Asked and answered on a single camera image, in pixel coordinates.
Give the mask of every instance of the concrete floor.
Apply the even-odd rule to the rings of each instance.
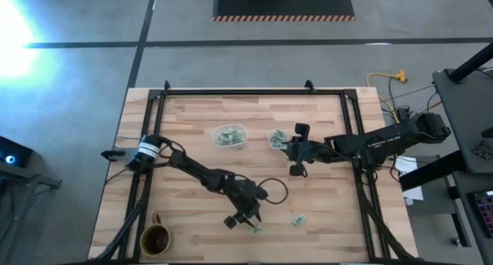
[[[23,42],[136,42],[149,0],[0,0],[14,23],[0,33],[0,135],[36,150],[40,168],[63,179],[39,196],[22,232],[15,264],[57,264],[86,258],[135,48],[25,49]],[[220,39],[396,39],[493,37],[488,0],[353,0],[352,23],[212,23],[211,0],[156,0],[150,41]],[[486,44],[327,45],[145,49],[137,87],[364,86],[372,72],[403,69],[395,96],[429,86],[431,73],[460,65]],[[372,83],[388,97],[387,80]],[[426,89],[396,100],[424,108]],[[437,107],[444,117],[444,111]],[[410,156],[445,155],[453,137],[415,146]],[[475,248],[448,243],[456,236],[448,216],[412,217],[418,251],[426,260],[481,264]]]

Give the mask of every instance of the white paper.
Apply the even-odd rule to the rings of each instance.
[[[398,169],[402,176],[418,169],[418,164],[416,163],[416,158],[399,156],[397,162],[395,163],[395,169]],[[416,187],[411,190],[403,192],[404,196],[412,200],[423,200],[423,190],[421,187]]]

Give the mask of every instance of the butcher block tabletop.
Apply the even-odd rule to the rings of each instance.
[[[365,131],[384,127],[376,89],[355,89]],[[148,91],[128,91],[115,146],[138,146],[137,139],[128,138],[140,136]],[[156,110],[154,106],[150,133]],[[351,105],[349,110],[352,129],[356,129]],[[289,196],[280,205],[261,202],[261,231],[250,233],[250,227],[245,223],[229,230],[223,221],[236,210],[225,196],[208,192],[198,180],[177,169],[155,169],[146,227],[152,224],[151,215],[158,213],[163,224],[172,232],[172,245],[159,257],[147,257],[142,253],[140,261],[367,262],[351,165],[305,163],[308,177],[293,177],[289,176],[291,162],[287,161],[286,155],[268,146],[267,133],[270,130],[280,129],[292,136],[296,122],[310,124],[310,139],[316,141],[323,141],[326,136],[345,134],[339,96],[167,96],[161,122],[162,136],[183,145],[189,157],[208,168],[227,169],[256,183],[276,177],[286,183]],[[233,123],[246,127],[246,145],[242,149],[217,148],[213,130]],[[107,177],[124,166],[124,161],[111,163]],[[122,226],[131,182],[132,173],[124,172],[106,185],[89,257],[100,254]],[[276,182],[267,182],[263,188],[269,193],[271,201],[281,200],[285,193]],[[417,256],[402,192],[388,169],[378,173],[377,190],[384,222],[404,248]],[[291,220],[300,214],[307,219],[303,224],[294,226]],[[135,229],[136,223],[129,235],[129,257],[134,246]],[[380,253],[373,224],[372,233],[376,251]]]

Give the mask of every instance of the clear plastic container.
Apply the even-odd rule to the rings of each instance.
[[[213,140],[220,148],[240,148],[247,143],[247,128],[242,124],[220,126],[213,131]]]
[[[286,149],[287,145],[281,142],[288,142],[289,140],[290,136],[283,130],[274,129],[267,134],[267,143],[271,149]]]

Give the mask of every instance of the brown mug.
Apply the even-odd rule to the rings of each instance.
[[[153,224],[140,236],[140,249],[150,257],[165,253],[171,245],[171,232],[165,227],[157,213],[153,214]]]

